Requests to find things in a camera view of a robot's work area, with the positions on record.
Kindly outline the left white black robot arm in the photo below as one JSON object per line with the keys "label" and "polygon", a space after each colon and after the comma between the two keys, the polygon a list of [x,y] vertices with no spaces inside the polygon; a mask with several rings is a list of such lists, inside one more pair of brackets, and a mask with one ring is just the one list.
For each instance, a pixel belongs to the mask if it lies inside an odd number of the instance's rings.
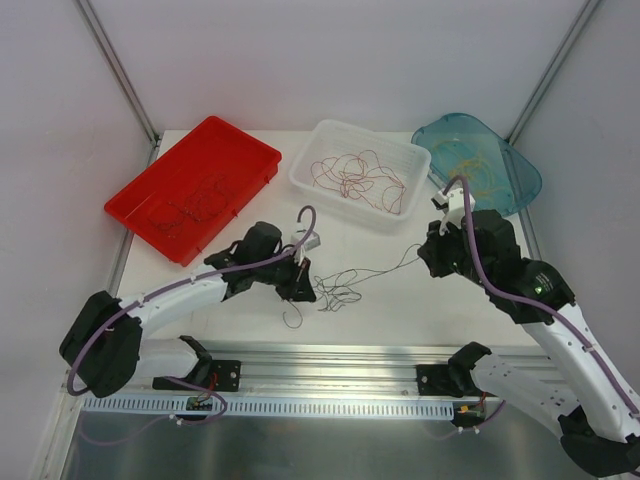
{"label": "left white black robot arm", "polygon": [[68,393],[105,398],[138,379],[151,380],[157,390],[206,391],[221,385],[218,361],[194,337],[156,340],[153,333],[255,284],[273,287],[286,302],[315,302],[306,253],[319,245],[319,236],[298,230],[295,239],[285,245],[276,226],[258,222],[229,248],[206,257],[187,278],[125,298],[106,291],[91,295],[59,347],[70,367]]}

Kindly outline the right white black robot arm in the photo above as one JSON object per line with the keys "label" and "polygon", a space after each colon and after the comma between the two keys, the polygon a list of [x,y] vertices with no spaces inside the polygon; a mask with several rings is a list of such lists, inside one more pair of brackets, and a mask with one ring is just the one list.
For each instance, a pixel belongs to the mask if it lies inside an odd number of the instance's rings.
{"label": "right white black robot arm", "polygon": [[458,274],[481,285],[472,258],[477,251],[494,287],[527,300],[490,294],[489,301],[537,342],[567,386],[552,387],[470,342],[444,365],[417,366],[420,392],[455,398],[490,393],[551,431],[586,473],[637,474],[639,395],[598,347],[574,293],[550,264],[522,255],[512,224],[499,213],[479,211],[472,219],[474,244],[464,224],[430,222],[419,257],[434,278]]}

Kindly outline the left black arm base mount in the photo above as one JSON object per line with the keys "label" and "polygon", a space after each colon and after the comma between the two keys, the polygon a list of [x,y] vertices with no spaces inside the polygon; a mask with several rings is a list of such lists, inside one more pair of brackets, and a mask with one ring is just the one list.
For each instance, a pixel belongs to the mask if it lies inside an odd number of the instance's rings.
{"label": "left black arm base mount", "polygon": [[241,379],[241,366],[242,363],[237,360],[201,360],[185,376],[175,376],[178,382],[172,381],[168,377],[154,378],[152,389],[158,391],[237,392]]}

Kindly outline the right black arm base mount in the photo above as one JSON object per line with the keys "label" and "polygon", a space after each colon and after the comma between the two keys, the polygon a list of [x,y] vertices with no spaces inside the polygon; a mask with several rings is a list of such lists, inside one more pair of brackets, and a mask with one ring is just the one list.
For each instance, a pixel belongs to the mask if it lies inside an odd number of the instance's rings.
{"label": "right black arm base mount", "polygon": [[449,364],[419,364],[415,370],[421,396],[462,398],[477,396],[480,392],[469,372],[458,367]]}

